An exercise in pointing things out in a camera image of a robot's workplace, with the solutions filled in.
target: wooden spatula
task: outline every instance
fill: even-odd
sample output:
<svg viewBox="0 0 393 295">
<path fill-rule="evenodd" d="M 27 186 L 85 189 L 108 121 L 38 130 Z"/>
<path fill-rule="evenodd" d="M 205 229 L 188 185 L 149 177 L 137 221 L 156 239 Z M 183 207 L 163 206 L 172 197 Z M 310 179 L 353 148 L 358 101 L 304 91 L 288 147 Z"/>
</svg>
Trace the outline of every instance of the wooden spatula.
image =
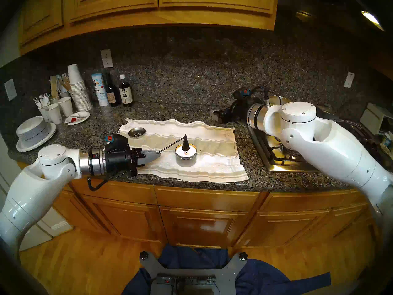
<svg viewBox="0 0 393 295">
<path fill-rule="evenodd" d="M 52 91 L 52 99 L 57 98 L 57 77 L 50 76 L 50 89 Z"/>
</svg>

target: bottle label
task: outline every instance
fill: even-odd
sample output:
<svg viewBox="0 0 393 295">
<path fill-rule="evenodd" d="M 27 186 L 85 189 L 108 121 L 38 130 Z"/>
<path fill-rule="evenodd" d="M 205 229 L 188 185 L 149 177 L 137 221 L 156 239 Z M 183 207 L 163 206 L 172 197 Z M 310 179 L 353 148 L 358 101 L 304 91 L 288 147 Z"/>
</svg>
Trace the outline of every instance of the bottle label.
<svg viewBox="0 0 393 295">
<path fill-rule="evenodd" d="M 122 103 L 131 103 L 132 102 L 131 87 L 121 88 L 120 96 L 121 96 Z"/>
<path fill-rule="evenodd" d="M 116 103 L 116 98 L 114 93 L 107 93 L 109 103 Z"/>
</svg>

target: sauce bottle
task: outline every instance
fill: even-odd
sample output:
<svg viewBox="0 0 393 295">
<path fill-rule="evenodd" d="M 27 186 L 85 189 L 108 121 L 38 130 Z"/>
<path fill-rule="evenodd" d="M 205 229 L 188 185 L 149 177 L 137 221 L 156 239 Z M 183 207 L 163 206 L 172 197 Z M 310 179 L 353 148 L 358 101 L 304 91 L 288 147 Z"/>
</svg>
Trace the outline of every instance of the sauce bottle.
<svg viewBox="0 0 393 295">
<path fill-rule="evenodd" d="M 125 107 L 132 106 L 132 93 L 130 84 L 125 80 L 124 74 L 120 75 L 121 83 L 119 85 L 121 102 Z"/>
<path fill-rule="evenodd" d="M 117 87 L 112 83 L 112 78 L 109 73 L 106 73 L 107 80 L 107 97 L 111 107 L 117 107 L 121 104 L 121 96 Z"/>
</svg>

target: wooden floor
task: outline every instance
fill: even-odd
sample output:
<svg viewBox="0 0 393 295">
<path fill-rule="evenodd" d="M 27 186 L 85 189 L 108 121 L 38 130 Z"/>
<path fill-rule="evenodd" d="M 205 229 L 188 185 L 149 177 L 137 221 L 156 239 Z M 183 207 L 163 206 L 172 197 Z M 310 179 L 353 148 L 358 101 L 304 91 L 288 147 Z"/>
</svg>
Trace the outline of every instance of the wooden floor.
<svg viewBox="0 0 393 295">
<path fill-rule="evenodd" d="M 339 284 L 359 276 L 373 261 L 375 247 L 371 233 L 364 230 L 313 247 L 244 251 L 291 280 L 330 271 L 332 284 Z M 138 271 L 143 250 L 158 257 L 162 246 L 75 229 L 21 252 L 20 259 L 50 294 L 120 294 Z"/>
</svg>

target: electrical outlet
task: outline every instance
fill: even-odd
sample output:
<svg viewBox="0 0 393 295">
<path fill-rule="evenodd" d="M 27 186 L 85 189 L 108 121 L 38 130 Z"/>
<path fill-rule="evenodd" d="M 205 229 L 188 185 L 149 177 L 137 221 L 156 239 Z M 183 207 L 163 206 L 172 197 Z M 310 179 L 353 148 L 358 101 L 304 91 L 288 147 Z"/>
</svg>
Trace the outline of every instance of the electrical outlet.
<svg viewBox="0 0 393 295">
<path fill-rule="evenodd" d="M 352 85 L 353 77 L 355 77 L 354 73 L 348 72 L 347 78 L 344 83 L 344 87 L 350 88 Z"/>
<path fill-rule="evenodd" d="M 11 101 L 17 96 L 17 91 L 15 90 L 14 80 L 8 80 L 4 86 L 6 87 L 6 92 L 8 96 L 8 100 Z"/>
<path fill-rule="evenodd" d="M 101 58 L 104 67 L 113 67 L 112 56 L 110 50 L 101 50 Z"/>
</svg>

